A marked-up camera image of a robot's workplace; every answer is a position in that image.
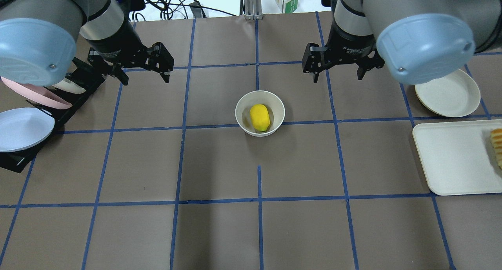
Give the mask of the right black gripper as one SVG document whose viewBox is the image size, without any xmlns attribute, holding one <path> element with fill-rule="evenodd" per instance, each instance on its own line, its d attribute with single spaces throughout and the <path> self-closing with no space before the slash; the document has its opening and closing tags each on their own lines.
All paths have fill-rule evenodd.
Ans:
<svg viewBox="0 0 502 270">
<path fill-rule="evenodd" d="M 308 43 L 302 58 L 302 70 L 313 75 L 317 83 L 319 73 L 337 65 L 356 63 L 357 79 L 362 80 L 367 71 L 384 66 L 383 58 L 378 54 L 373 34 L 359 36 L 344 31 L 332 23 L 328 40 L 321 47 Z"/>
</svg>

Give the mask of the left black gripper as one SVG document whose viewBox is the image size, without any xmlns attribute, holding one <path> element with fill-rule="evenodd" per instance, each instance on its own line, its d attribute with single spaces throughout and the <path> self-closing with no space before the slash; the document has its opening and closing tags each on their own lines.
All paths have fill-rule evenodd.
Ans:
<svg viewBox="0 0 502 270">
<path fill-rule="evenodd" d="M 140 67 L 160 74 L 165 83 L 170 82 L 174 68 L 174 58 L 161 42 L 147 47 L 129 23 L 123 23 L 119 30 L 109 38 L 87 39 L 95 54 L 88 55 L 91 66 L 103 74 L 117 78 L 122 85 L 129 84 L 129 77 L 123 68 Z"/>
</svg>

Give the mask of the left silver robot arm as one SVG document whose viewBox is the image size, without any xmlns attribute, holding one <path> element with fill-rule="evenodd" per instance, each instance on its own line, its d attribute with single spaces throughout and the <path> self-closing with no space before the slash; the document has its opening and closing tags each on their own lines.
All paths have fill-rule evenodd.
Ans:
<svg viewBox="0 0 502 270">
<path fill-rule="evenodd" d="M 129 22 L 144 0 L 1 0 L 1 77 L 51 86 L 71 63 L 128 84 L 125 68 L 159 73 L 170 81 L 174 58 L 160 42 L 146 47 Z M 75 61 L 79 37 L 89 44 L 87 62 Z"/>
</svg>

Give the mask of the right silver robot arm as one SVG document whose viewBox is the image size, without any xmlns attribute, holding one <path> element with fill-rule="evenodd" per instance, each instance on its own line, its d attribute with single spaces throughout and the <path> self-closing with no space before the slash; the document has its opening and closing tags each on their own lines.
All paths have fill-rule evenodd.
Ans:
<svg viewBox="0 0 502 270">
<path fill-rule="evenodd" d="M 322 0 L 332 23 L 324 46 L 309 43 L 302 70 L 356 64 L 357 78 L 387 67 L 398 82 L 427 83 L 501 47 L 501 0 Z"/>
</svg>

